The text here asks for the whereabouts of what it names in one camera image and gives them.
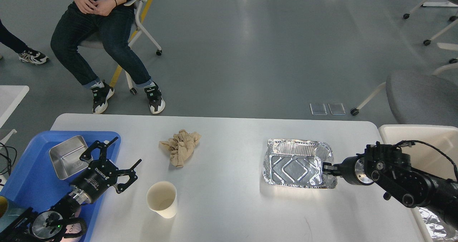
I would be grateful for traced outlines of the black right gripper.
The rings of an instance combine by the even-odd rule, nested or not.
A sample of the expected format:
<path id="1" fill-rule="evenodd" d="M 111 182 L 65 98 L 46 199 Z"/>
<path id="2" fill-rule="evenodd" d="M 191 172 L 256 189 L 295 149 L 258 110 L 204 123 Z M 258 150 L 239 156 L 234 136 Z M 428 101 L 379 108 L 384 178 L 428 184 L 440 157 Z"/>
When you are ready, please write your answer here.
<path id="1" fill-rule="evenodd" d="M 364 171 L 365 158 L 363 156 L 352 156 L 346 158 L 340 164 L 323 162 L 322 172 L 324 175 L 343 177 L 346 182 L 352 185 L 369 186 L 374 182 Z"/>

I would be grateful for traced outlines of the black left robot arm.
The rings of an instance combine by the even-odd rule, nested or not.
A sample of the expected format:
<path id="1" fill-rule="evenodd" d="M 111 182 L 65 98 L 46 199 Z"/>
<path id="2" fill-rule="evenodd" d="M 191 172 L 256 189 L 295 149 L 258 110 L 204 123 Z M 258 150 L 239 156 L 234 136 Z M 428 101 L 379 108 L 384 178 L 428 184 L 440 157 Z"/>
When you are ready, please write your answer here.
<path id="1" fill-rule="evenodd" d="M 121 170 L 107 158 L 108 148 L 118 139 L 94 141 L 79 155 L 79 162 L 85 163 L 70 182 L 71 191 L 64 195 L 47 211 L 36 212 L 29 207 L 16 210 L 6 203 L 1 206 L 2 242 L 60 242 L 62 239 L 79 238 L 86 234 L 87 224 L 77 217 L 84 203 L 95 203 L 110 187 L 117 193 L 124 192 L 137 179 L 136 164 Z"/>

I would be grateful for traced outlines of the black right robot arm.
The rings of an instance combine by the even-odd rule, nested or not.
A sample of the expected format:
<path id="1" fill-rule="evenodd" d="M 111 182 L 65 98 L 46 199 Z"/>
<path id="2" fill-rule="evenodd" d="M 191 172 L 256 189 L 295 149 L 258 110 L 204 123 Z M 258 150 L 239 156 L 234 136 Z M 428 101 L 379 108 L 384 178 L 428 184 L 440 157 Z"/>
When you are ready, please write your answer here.
<path id="1" fill-rule="evenodd" d="M 395 198 L 408 208 L 423 207 L 457 228 L 457 179 L 444 179 L 411 166 L 411 157 L 403 147 L 419 140 L 403 140 L 394 145 L 368 144 L 364 153 L 346 158 L 342 163 L 324 162 L 323 174 L 342 177 L 353 185 L 379 185 L 383 198 Z"/>

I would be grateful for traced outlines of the person's other hand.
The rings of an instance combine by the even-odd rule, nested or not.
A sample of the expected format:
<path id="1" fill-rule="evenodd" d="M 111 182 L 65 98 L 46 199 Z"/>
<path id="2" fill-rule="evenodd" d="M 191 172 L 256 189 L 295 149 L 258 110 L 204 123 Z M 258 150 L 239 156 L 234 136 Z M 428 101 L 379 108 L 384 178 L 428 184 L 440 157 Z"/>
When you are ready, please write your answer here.
<path id="1" fill-rule="evenodd" d="M 94 14 L 96 6 L 93 0 L 74 0 L 74 3 L 83 14 Z"/>

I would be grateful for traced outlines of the person's hand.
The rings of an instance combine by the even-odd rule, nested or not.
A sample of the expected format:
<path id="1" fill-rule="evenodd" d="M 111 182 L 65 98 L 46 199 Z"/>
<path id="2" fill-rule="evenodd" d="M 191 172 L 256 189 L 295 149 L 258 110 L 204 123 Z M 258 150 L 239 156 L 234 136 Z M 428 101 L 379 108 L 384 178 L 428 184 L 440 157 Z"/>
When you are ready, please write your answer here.
<path id="1" fill-rule="evenodd" d="M 116 0 L 97 0 L 93 3 L 95 9 L 93 13 L 101 16 L 108 16 L 117 6 Z"/>

